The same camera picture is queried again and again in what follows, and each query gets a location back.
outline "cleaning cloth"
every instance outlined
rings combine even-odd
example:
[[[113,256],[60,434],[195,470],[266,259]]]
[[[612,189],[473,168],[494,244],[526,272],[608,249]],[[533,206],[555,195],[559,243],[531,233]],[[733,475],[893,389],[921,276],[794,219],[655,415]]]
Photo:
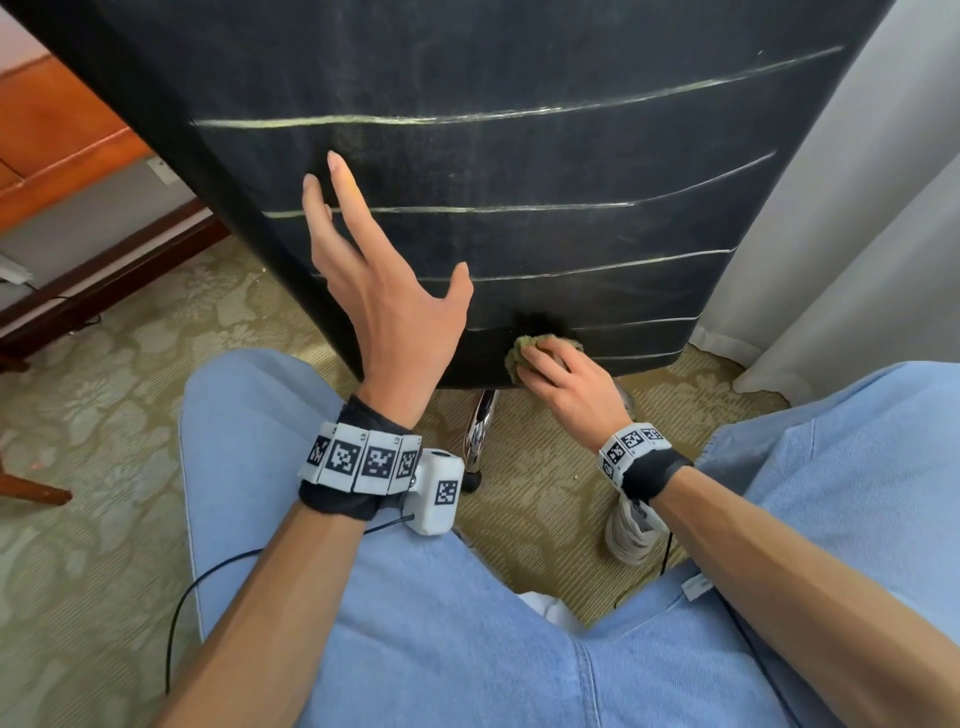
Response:
[[[516,375],[517,367],[533,369],[533,367],[530,366],[530,362],[527,361],[527,357],[523,355],[521,349],[524,347],[535,347],[539,342],[551,337],[554,337],[552,333],[546,333],[543,336],[518,336],[516,338],[514,345],[507,352],[507,356],[503,360],[503,363],[507,365],[507,372],[510,373],[511,382],[514,384],[523,383],[520,381],[520,377]],[[573,345],[574,349],[576,349],[578,352],[582,352],[584,350],[584,345],[576,339],[567,339],[563,338],[562,336],[556,336],[554,338],[562,339],[568,344]],[[564,363],[557,356],[554,356],[553,358],[556,359],[557,363],[561,366],[564,365]]]

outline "curtain fold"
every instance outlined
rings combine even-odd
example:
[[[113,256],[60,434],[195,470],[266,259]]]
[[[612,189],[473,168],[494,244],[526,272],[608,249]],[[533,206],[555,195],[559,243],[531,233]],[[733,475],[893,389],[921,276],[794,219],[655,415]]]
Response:
[[[960,4],[899,0],[721,278],[691,343],[739,392],[822,397],[960,361]]]

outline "floor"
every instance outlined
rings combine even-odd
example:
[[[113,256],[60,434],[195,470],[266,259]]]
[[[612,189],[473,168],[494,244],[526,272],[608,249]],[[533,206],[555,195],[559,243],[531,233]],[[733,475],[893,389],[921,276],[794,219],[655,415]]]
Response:
[[[163,691],[169,620],[190,581],[177,448],[183,383],[220,352],[269,347],[355,386],[306,316],[228,239],[32,360],[0,376],[0,451],[10,473],[71,489],[43,508],[0,501],[0,724],[147,725]],[[719,425],[782,409],[737,395],[740,368],[688,347],[673,366],[630,376],[644,419],[688,455]],[[475,393],[440,392],[420,426],[458,451]],[[590,623],[649,579],[605,550],[615,493],[541,404],[508,391],[484,452],[484,485],[458,523],[509,587],[562,597]],[[683,558],[680,550],[673,560]],[[184,610],[175,654],[196,649]]]

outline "denim fabric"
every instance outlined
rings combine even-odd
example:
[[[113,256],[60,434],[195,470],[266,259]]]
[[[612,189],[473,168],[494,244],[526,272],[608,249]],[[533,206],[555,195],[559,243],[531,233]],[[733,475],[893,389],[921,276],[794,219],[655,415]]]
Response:
[[[191,377],[180,441],[195,573],[266,544],[341,404],[307,364],[276,352],[224,354]],[[960,641],[958,441],[960,366],[909,363],[722,427],[697,467]],[[204,635],[251,567],[231,565],[200,587]],[[671,570],[573,637],[454,535],[371,534],[300,724],[789,725],[716,594],[683,597],[695,573],[690,562]],[[750,634],[804,725],[839,724]]]

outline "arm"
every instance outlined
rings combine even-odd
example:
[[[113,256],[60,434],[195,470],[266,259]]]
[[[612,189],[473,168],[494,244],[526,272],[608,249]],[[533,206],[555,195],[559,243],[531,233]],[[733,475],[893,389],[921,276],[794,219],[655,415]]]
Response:
[[[565,342],[519,370],[591,451],[630,419],[610,376]],[[561,366],[554,357],[559,357]],[[960,647],[879,584],[685,467],[650,505],[721,594],[850,725],[960,724]]]
[[[328,164],[360,253],[333,227],[320,184],[308,175],[303,209],[313,261],[356,332],[364,368],[357,397],[410,429],[466,325],[473,292],[467,265],[454,270],[446,298],[430,296],[371,217],[344,161],[331,152]],[[296,503],[177,681],[157,725],[293,725],[316,682],[365,526]]]

